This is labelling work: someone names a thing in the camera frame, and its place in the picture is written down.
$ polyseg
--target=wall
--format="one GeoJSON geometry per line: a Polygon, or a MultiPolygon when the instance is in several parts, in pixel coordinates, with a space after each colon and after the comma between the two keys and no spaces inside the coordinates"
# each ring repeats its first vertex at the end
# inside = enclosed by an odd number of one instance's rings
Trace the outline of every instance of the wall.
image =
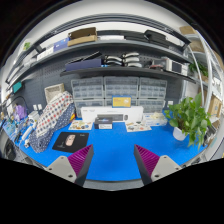
{"type": "MultiPolygon", "coordinates": [[[[89,16],[93,14],[102,14],[102,13],[127,13],[127,14],[133,14],[133,15],[139,15],[143,17],[148,17],[154,20],[157,20],[159,22],[162,22],[176,31],[179,31],[180,26],[189,25],[184,20],[182,20],[180,17],[176,16],[172,12],[166,10],[163,7],[160,7],[158,5],[155,5],[153,3],[145,2],[142,0],[135,1],[135,0],[84,0],[81,2],[73,3],[69,6],[66,6],[56,12],[54,12],[52,15],[45,18],[42,22],[40,22],[38,25],[36,25],[27,35],[24,37],[24,39],[21,41],[20,44],[23,43],[25,39],[31,38],[33,42],[35,42],[37,39],[39,39],[41,36],[43,36],[45,33],[47,33],[49,30],[65,23],[70,20],[74,20],[76,18],[80,18],[83,16],[89,16]]],[[[145,26],[139,26],[139,25],[133,25],[133,24],[127,24],[127,23],[100,23],[100,24],[92,24],[96,25],[98,30],[103,29],[125,29],[125,30],[133,30],[133,31],[145,31],[145,29],[148,27],[145,26]]],[[[48,41],[46,41],[42,46],[47,46],[50,43],[54,43],[58,40],[63,39],[66,37],[67,33],[69,31],[66,31],[64,33],[61,33],[48,41]]],[[[175,38],[171,38],[170,35],[168,36],[168,40],[170,41],[176,41],[175,38]]],[[[5,89],[7,87],[7,84],[4,82],[6,79],[10,68],[13,65],[13,62],[15,61],[18,52],[19,52],[20,45],[16,48],[13,55],[11,55],[5,66],[4,66],[4,72],[2,72],[1,76],[1,84],[2,84],[2,100],[5,99],[5,96],[7,93],[5,92],[5,89]]]]}

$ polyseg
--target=storage box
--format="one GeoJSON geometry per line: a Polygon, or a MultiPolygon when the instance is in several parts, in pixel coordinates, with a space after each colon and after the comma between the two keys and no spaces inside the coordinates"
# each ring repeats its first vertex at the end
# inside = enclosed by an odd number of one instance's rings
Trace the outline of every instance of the storage box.
{"type": "Polygon", "coordinates": [[[47,103],[49,103],[57,94],[63,93],[64,91],[65,91],[64,83],[45,88],[44,92],[47,103]]]}
{"type": "Polygon", "coordinates": [[[86,61],[79,61],[73,63],[65,64],[66,71],[75,71],[78,69],[85,69],[85,68],[98,68],[101,67],[102,60],[101,59],[90,59],[86,61]]]}
{"type": "Polygon", "coordinates": [[[162,98],[166,96],[167,81],[140,78],[139,98],[162,98]]]}
{"type": "Polygon", "coordinates": [[[164,99],[138,99],[138,105],[144,108],[144,113],[161,113],[164,104],[164,99]]]}
{"type": "Polygon", "coordinates": [[[94,122],[95,129],[112,129],[112,117],[97,117],[94,122]]]}
{"type": "Polygon", "coordinates": [[[96,117],[112,117],[113,122],[138,122],[142,120],[143,107],[133,106],[131,108],[111,107],[82,107],[82,119],[84,122],[94,122],[96,117]]]}
{"type": "Polygon", "coordinates": [[[131,107],[131,96],[112,96],[112,107],[131,107]]]}
{"type": "MultiPolygon", "coordinates": [[[[112,106],[112,99],[104,100],[105,106],[112,106]]],[[[137,99],[131,99],[131,106],[137,106],[137,99]]]]}
{"type": "MultiPolygon", "coordinates": [[[[207,91],[204,90],[203,92],[204,92],[204,102],[205,102],[207,97],[207,91]]],[[[217,97],[212,95],[208,113],[210,113],[212,117],[220,117],[221,109],[222,109],[222,102],[217,97]]]]}
{"type": "Polygon", "coordinates": [[[117,77],[105,76],[105,98],[112,98],[113,95],[129,95],[138,97],[139,77],[117,77]]]}
{"type": "Polygon", "coordinates": [[[97,41],[97,32],[95,27],[76,30],[68,34],[71,39],[68,41],[68,47],[91,41],[97,41]]]}
{"type": "Polygon", "coordinates": [[[74,100],[76,114],[78,118],[82,118],[82,107],[103,107],[104,99],[90,99],[90,100],[74,100]]]}
{"type": "Polygon", "coordinates": [[[72,79],[71,85],[74,100],[87,98],[104,98],[103,77],[72,79]]]}
{"type": "Polygon", "coordinates": [[[150,126],[165,126],[167,119],[162,113],[144,113],[142,123],[146,127],[150,126]]]}
{"type": "Polygon", "coordinates": [[[183,35],[186,35],[186,34],[197,34],[196,30],[193,27],[191,27],[191,26],[182,26],[179,29],[180,29],[180,32],[183,35]]]}
{"type": "Polygon", "coordinates": [[[202,52],[204,53],[204,47],[200,40],[192,40],[190,43],[190,47],[192,51],[202,52]]]}
{"type": "Polygon", "coordinates": [[[68,41],[69,41],[69,38],[67,37],[63,40],[60,40],[60,41],[54,43],[54,52],[59,51],[63,48],[66,48],[67,44],[68,44],[68,41]]]}

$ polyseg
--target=label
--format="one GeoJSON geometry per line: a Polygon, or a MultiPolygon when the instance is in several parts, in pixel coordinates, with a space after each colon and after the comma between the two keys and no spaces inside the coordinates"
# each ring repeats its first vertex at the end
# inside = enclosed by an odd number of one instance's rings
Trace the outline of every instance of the label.
{"type": "Polygon", "coordinates": [[[112,129],[112,124],[99,124],[99,129],[112,129]]]}
{"type": "Polygon", "coordinates": [[[182,75],[187,76],[187,66],[186,65],[182,65],[182,75]]]}

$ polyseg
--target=box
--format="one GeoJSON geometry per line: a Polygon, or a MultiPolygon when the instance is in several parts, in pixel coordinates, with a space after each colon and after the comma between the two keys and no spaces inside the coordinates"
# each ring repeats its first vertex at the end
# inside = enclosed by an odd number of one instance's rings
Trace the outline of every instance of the box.
{"type": "Polygon", "coordinates": [[[150,126],[165,126],[167,119],[162,113],[144,113],[142,123],[146,127],[150,126]]]}
{"type": "Polygon", "coordinates": [[[82,119],[84,122],[94,122],[96,117],[112,117],[113,122],[139,122],[142,121],[143,107],[133,106],[131,108],[112,107],[82,107],[82,119]]]}
{"type": "Polygon", "coordinates": [[[66,48],[67,44],[68,44],[68,41],[69,41],[69,38],[67,37],[63,40],[60,40],[60,41],[54,43],[54,52],[59,51],[63,48],[66,48]]]}
{"type": "Polygon", "coordinates": [[[94,122],[95,129],[112,129],[112,117],[96,117],[94,122]]]}
{"type": "Polygon", "coordinates": [[[202,52],[204,53],[204,47],[200,40],[192,40],[190,43],[190,47],[192,51],[202,52]]]}
{"type": "Polygon", "coordinates": [[[69,33],[68,36],[71,39],[68,41],[68,47],[75,44],[97,41],[97,32],[95,27],[76,30],[69,33]]]}
{"type": "Polygon", "coordinates": [[[56,95],[65,91],[64,83],[48,86],[44,89],[47,103],[49,103],[56,95]]]}
{"type": "Polygon", "coordinates": [[[179,29],[180,29],[180,32],[183,35],[186,35],[186,34],[197,34],[196,30],[193,27],[191,27],[191,26],[182,26],[179,29]]]}
{"type": "Polygon", "coordinates": [[[131,107],[131,96],[114,95],[112,96],[112,107],[131,107]]]}
{"type": "Polygon", "coordinates": [[[65,64],[66,71],[75,71],[78,69],[85,69],[85,68],[97,68],[101,67],[102,60],[101,59],[90,59],[86,61],[78,61],[78,62],[71,62],[65,64]]]}
{"type": "MultiPolygon", "coordinates": [[[[207,91],[204,90],[204,102],[206,102],[207,91]]],[[[211,96],[211,101],[208,109],[208,113],[211,114],[212,117],[220,117],[222,109],[222,102],[215,97],[211,96]]]]}
{"type": "Polygon", "coordinates": [[[216,122],[212,123],[212,125],[213,125],[216,129],[218,129],[219,126],[220,126],[220,121],[217,120],[216,122]]]}
{"type": "Polygon", "coordinates": [[[202,81],[208,83],[208,77],[207,76],[201,74],[201,79],[202,79],[202,81]]]}

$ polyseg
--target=table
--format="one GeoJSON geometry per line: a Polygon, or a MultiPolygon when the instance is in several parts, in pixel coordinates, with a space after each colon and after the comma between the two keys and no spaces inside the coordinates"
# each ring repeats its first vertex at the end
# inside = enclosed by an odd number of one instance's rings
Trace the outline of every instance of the table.
{"type": "Polygon", "coordinates": [[[127,132],[123,122],[114,122],[112,130],[95,129],[90,131],[70,131],[70,125],[57,130],[48,145],[41,153],[36,153],[32,147],[25,148],[24,142],[20,149],[31,159],[49,166],[59,156],[69,156],[71,153],[53,150],[52,147],[61,132],[88,132],[87,145],[93,144],[94,155],[86,179],[97,181],[125,181],[140,179],[140,173],[134,157],[134,144],[140,145],[158,156],[168,155],[178,165],[195,157],[205,147],[187,147],[189,136],[184,141],[173,137],[173,127],[151,127],[150,131],[127,132]]]}

